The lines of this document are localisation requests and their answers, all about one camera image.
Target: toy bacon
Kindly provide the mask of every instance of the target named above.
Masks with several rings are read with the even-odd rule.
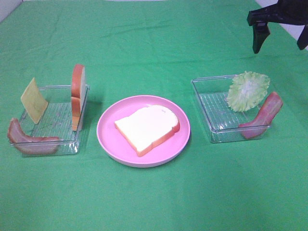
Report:
[[[239,128],[270,125],[273,118],[280,111],[282,105],[283,102],[280,96],[273,91],[264,101],[255,119],[248,123],[240,124]],[[243,130],[241,133],[246,139],[251,139],[253,137],[261,135],[263,132],[265,132],[265,130],[266,128],[259,128],[252,130]]]
[[[32,137],[26,135],[18,119],[12,118],[10,126],[8,129],[7,136],[11,143],[34,143],[34,142],[49,142],[49,141],[59,141],[59,137]],[[56,152],[58,150],[57,144],[50,145],[16,145],[15,146],[19,151],[25,154],[32,155],[48,155]]]

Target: green tablecloth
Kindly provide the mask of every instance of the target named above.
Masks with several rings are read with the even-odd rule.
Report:
[[[307,230],[308,60],[280,25],[259,54],[246,17],[253,0],[26,1],[0,23],[0,230]],[[22,158],[6,132],[20,96],[70,84],[76,63],[90,85],[80,152]],[[190,80],[267,74],[284,106],[256,141],[212,144]],[[133,168],[96,137],[101,114],[139,94],[179,105],[191,137],[174,160]]]

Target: plastic tray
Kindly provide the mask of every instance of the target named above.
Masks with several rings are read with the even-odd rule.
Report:
[[[61,140],[10,143],[10,145],[17,149],[22,149],[25,146],[31,146],[34,149],[38,149],[38,147],[44,149],[44,147],[47,148],[50,145],[56,147],[56,151],[51,154],[45,154],[44,152],[39,154],[23,153],[23,156],[76,154],[82,140],[82,123],[90,90],[88,85],[85,88],[84,104],[76,131],[72,130],[71,85],[45,86],[39,88],[39,90],[49,103],[39,123],[34,124],[26,110],[19,119],[19,123],[26,135],[33,137],[58,136]]]
[[[253,120],[265,101],[264,100],[255,108],[246,112],[234,112],[228,107],[226,97],[229,87],[232,85],[232,79],[236,75],[203,77],[192,80],[192,86],[196,95],[196,104],[199,108],[203,125],[208,133],[212,143],[247,141],[241,132],[243,130],[255,130],[270,128],[270,125],[251,126],[239,128],[239,124]],[[252,139],[260,139],[264,132]]]

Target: pink plate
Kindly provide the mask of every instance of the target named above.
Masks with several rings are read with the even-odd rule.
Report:
[[[130,144],[115,128],[114,121],[153,104],[159,104],[172,110],[180,121],[180,130],[146,155],[138,157]],[[190,123],[183,110],[170,100],[153,95],[132,96],[114,103],[102,114],[96,129],[98,141],[110,157],[131,167],[154,167],[172,160],[185,147],[190,132]]]

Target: toy bread slice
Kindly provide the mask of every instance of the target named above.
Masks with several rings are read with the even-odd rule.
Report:
[[[85,67],[76,64],[73,70],[71,103],[72,103],[72,129],[77,130],[81,109],[85,98],[86,74]]]
[[[115,127],[136,151],[137,156],[143,156],[178,132],[180,122],[170,109],[151,105],[115,121]]]

